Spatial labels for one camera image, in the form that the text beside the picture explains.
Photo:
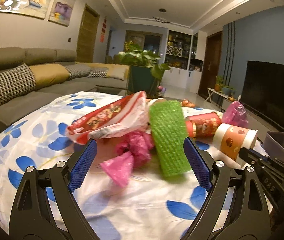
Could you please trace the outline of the red instant noodle cup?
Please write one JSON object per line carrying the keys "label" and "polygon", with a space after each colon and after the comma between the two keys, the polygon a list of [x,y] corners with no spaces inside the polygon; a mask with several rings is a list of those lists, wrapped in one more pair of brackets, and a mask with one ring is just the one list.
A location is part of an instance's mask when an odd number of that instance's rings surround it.
{"label": "red instant noodle cup", "polygon": [[192,115],[185,118],[189,137],[206,138],[214,136],[222,121],[216,112]]}

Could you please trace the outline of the red wall hanging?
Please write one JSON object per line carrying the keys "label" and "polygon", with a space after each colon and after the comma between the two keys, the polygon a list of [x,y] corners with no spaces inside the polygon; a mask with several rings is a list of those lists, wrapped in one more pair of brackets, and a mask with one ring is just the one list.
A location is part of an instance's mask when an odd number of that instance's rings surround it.
{"label": "red wall hanging", "polygon": [[105,33],[107,30],[107,18],[104,18],[103,24],[102,24],[102,29],[101,29],[101,36],[100,36],[100,42],[103,43],[105,39]]}

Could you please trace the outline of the paper cup with brown print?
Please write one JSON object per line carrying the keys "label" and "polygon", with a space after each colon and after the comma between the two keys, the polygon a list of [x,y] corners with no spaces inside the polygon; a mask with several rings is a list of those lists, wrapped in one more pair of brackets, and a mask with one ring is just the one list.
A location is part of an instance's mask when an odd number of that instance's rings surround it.
{"label": "paper cup with brown print", "polygon": [[244,166],[246,162],[240,158],[239,151],[243,147],[253,148],[257,137],[258,130],[220,124],[213,137],[213,146],[240,166]]}

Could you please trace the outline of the small potted plant orange pot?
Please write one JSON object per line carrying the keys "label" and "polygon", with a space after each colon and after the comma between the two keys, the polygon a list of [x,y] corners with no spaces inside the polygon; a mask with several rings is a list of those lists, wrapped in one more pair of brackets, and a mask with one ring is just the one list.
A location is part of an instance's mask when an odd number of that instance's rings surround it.
{"label": "small potted plant orange pot", "polygon": [[217,76],[216,77],[216,83],[215,83],[215,88],[214,90],[217,91],[217,92],[220,92],[222,87],[223,87],[223,84],[224,84],[224,79],[222,76]]}

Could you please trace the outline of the yellow flower bouquet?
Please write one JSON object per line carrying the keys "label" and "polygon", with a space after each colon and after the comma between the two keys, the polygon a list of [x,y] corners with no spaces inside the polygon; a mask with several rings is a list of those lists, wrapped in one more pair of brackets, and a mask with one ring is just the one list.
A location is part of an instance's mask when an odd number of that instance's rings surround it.
{"label": "yellow flower bouquet", "polygon": [[132,40],[130,40],[130,41],[126,41],[125,43],[124,43],[124,52],[128,52],[128,51],[130,51],[130,46],[132,46],[132,45],[134,45],[135,44],[135,42],[134,41],[132,41]]}

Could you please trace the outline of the small pink plastic bag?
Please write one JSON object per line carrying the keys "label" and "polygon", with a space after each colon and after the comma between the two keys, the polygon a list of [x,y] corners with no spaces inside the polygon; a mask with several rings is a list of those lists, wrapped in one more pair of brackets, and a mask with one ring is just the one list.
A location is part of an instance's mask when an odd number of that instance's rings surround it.
{"label": "small pink plastic bag", "polygon": [[153,138],[149,133],[133,131],[124,136],[117,144],[117,156],[100,163],[102,170],[119,187],[126,187],[132,171],[141,168],[151,160],[154,148]]}

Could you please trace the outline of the large pink plastic bag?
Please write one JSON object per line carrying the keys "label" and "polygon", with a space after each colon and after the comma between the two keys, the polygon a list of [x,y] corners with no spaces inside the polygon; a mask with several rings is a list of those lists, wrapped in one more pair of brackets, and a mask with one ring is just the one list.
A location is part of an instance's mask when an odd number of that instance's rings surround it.
{"label": "large pink plastic bag", "polygon": [[227,110],[223,113],[221,120],[224,124],[230,124],[243,128],[248,128],[249,125],[247,111],[238,101],[234,101],[230,104]]}

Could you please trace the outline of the houndstooth cushion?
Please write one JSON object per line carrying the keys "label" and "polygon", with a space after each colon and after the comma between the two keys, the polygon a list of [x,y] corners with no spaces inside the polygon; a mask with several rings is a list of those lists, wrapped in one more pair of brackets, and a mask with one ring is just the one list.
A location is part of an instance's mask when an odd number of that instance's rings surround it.
{"label": "houndstooth cushion", "polygon": [[87,77],[91,72],[91,68],[86,64],[72,64],[65,66],[65,68],[69,72],[68,80],[80,77]]}
{"label": "houndstooth cushion", "polygon": [[0,72],[0,106],[35,90],[35,79],[26,64]]}

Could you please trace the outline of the green foam net sleeve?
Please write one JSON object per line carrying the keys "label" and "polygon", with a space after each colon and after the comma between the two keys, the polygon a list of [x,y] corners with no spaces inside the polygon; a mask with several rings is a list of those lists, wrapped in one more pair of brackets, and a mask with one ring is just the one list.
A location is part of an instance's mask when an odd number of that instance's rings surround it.
{"label": "green foam net sleeve", "polygon": [[183,146],[188,133],[180,103],[169,100],[153,104],[149,109],[149,123],[163,176],[188,172],[191,167]]}

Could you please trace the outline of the blue floral white tablecloth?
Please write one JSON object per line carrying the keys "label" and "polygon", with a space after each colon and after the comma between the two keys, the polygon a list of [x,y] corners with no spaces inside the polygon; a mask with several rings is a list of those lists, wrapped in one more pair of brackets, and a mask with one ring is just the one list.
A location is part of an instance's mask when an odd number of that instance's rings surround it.
{"label": "blue floral white tablecloth", "polygon": [[[7,231],[14,197],[28,166],[41,170],[78,150],[65,129],[81,116],[118,100],[117,95],[78,92],[59,96],[0,133],[0,226]],[[118,139],[98,142],[98,153],[74,197],[101,239],[180,239],[199,213],[207,191],[192,171],[164,178],[157,156],[114,185],[100,163],[115,154]]]}

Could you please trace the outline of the dark wooden door right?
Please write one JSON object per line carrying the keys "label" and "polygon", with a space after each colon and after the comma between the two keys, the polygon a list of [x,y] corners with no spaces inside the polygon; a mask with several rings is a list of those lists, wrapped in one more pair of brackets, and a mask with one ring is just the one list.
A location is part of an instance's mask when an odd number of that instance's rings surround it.
{"label": "dark wooden door right", "polygon": [[216,77],[221,60],[222,51],[222,31],[219,31],[207,38],[205,57],[202,67],[202,77],[199,85],[198,95],[206,99],[208,97],[207,88],[214,88]]}

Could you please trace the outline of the houndstooth cushion near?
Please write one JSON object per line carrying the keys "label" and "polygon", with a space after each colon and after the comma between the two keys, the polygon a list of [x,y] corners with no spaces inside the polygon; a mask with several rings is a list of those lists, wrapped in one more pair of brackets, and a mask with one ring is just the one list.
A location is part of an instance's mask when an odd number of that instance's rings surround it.
{"label": "houndstooth cushion near", "polygon": [[0,72],[0,106],[35,90],[35,79],[26,64]]}

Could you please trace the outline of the grey sectional sofa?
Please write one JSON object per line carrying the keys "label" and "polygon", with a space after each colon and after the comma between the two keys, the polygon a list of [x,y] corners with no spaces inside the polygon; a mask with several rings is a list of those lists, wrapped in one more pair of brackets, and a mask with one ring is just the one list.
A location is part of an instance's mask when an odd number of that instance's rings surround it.
{"label": "grey sectional sofa", "polygon": [[0,48],[0,132],[60,96],[81,91],[120,95],[128,68],[81,62],[67,49]]}

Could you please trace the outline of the green potted plant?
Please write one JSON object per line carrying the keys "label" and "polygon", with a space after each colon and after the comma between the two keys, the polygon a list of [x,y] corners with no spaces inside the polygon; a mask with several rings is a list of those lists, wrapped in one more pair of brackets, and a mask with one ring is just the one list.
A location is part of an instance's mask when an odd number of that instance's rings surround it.
{"label": "green potted plant", "polygon": [[118,53],[120,63],[127,65],[128,94],[144,91],[149,99],[159,96],[159,86],[163,75],[171,68],[167,63],[159,63],[161,57],[151,50],[144,50],[138,44],[130,46],[130,51]]}

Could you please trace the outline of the red white snack bag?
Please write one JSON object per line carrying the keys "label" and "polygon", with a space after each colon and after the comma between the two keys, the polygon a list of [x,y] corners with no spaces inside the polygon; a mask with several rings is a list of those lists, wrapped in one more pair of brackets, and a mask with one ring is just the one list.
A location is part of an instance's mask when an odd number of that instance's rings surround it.
{"label": "red white snack bag", "polygon": [[117,138],[133,131],[145,131],[148,111],[146,92],[140,91],[80,117],[67,126],[65,135],[85,145],[90,139]]}

